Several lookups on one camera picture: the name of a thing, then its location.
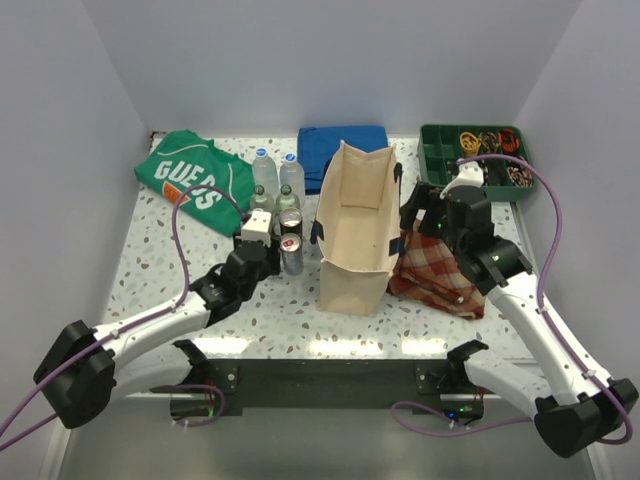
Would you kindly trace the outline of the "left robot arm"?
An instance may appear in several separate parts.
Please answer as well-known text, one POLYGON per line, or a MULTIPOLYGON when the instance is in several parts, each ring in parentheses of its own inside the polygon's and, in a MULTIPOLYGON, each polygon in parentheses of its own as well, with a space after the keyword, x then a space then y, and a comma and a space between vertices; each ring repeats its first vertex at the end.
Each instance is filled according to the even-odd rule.
POLYGON ((96 418, 118 394, 133 390, 120 372, 126 365, 182 335, 235 314, 258 283, 280 273, 280 237, 234 237, 223 264, 193 281, 187 293, 126 320, 96 327, 75 321, 60 332, 34 373, 34 382, 68 429, 96 418))

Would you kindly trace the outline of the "beige canvas tote bag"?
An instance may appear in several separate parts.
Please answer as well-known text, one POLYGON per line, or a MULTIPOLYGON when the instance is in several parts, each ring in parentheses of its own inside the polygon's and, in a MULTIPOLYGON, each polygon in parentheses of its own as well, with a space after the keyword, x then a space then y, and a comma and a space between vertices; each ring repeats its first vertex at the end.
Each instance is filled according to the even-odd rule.
POLYGON ((312 225, 320 311, 374 316, 400 254, 402 165, 391 147, 342 141, 329 162, 312 225))

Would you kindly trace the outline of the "green cap soda bottle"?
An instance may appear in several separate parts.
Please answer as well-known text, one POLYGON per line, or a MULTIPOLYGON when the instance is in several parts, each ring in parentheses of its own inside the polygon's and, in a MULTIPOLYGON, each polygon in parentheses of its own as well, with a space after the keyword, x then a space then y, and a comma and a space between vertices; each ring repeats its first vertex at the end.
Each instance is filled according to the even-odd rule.
POLYGON ((280 193, 276 198, 277 212, 282 212, 287 209, 301 209, 301 203, 299 197, 293 192, 292 188, 288 184, 283 184, 280 187, 280 193))

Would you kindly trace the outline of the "black can silver tab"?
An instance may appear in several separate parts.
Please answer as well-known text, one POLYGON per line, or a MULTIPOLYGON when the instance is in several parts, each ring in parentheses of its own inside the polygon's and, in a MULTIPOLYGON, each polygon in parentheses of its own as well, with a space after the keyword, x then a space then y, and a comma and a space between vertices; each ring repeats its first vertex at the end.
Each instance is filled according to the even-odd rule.
POLYGON ((303 237, 303 216, 299 209, 286 208, 279 213, 278 219, 282 235, 296 234, 303 237))

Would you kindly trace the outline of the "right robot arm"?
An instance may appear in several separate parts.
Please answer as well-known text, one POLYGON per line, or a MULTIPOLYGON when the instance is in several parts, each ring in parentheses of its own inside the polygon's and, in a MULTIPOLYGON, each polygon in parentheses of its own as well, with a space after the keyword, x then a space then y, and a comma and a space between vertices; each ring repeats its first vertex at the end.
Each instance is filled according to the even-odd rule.
POLYGON ((495 234, 485 192, 419 182, 400 209, 401 225, 412 226, 420 210, 420 234, 444 242, 463 276, 506 317, 542 371, 531 374, 472 340, 450 350, 444 365, 427 373, 428 381, 440 392, 476 386, 499 395, 534 422, 560 457, 604 442, 628 420, 639 392, 630 379, 616 379, 602 367, 551 305, 538 303, 531 263, 515 243, 495 234))

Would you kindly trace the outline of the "Pocari Sweat bottle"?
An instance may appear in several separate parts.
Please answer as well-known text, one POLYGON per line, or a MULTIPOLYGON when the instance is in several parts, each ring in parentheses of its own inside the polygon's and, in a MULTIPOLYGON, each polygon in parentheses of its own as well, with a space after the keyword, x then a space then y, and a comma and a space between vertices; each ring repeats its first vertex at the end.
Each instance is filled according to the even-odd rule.
POLYGON ((305 195, 304 169, 293 153, 285 155, 279 174, 281 185, 288 185, 298 196, 305 195))
POLYGON ((252 162, 252 173, 255 185, 260 185, 265 192, 276 198, 279 194, 279 178, 275 161, 267 150, 258 148, 252 162))

